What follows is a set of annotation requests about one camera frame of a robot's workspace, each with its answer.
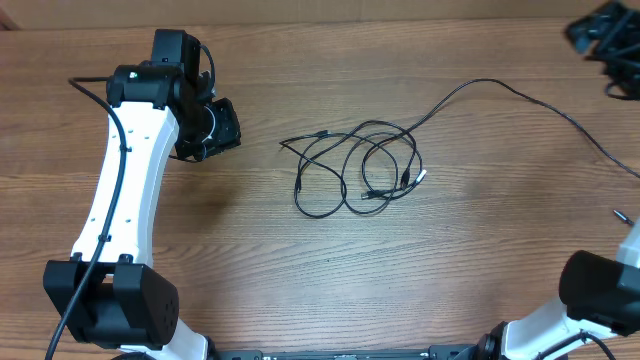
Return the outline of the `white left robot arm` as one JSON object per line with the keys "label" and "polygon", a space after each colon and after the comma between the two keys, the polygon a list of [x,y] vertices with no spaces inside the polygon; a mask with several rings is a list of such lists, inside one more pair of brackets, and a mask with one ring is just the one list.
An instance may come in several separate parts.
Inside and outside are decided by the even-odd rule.
{"label": "white left robot arm", "polygon": [[230,100],[215,95],[209,49],[183,30],[159,29],[152,53],[105,78],[98,104],[108,140],[86,223],[44,289],[59,313],[48,352],[64,332],[122,359],[214,359],[215,345],[180,318],[177,288],[153,267],[152,232],[169,160],[198,163],[237,147]]}

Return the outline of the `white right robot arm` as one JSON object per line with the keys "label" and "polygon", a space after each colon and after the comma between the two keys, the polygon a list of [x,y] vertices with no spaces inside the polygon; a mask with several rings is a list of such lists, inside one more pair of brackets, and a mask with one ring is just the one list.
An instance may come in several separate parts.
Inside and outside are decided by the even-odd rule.
{"label": "white right robot arm", "polygon": [[[639,98],[639,12],[609,1],[565,30],[574,49],[604,65],[609,98]],[[629,336],[639,329],[639,223],[631,228],[615,259],[578,251],[567,261],[558,294],[530,315],[503,322],[461,359],[564,359],[593,342]]]}

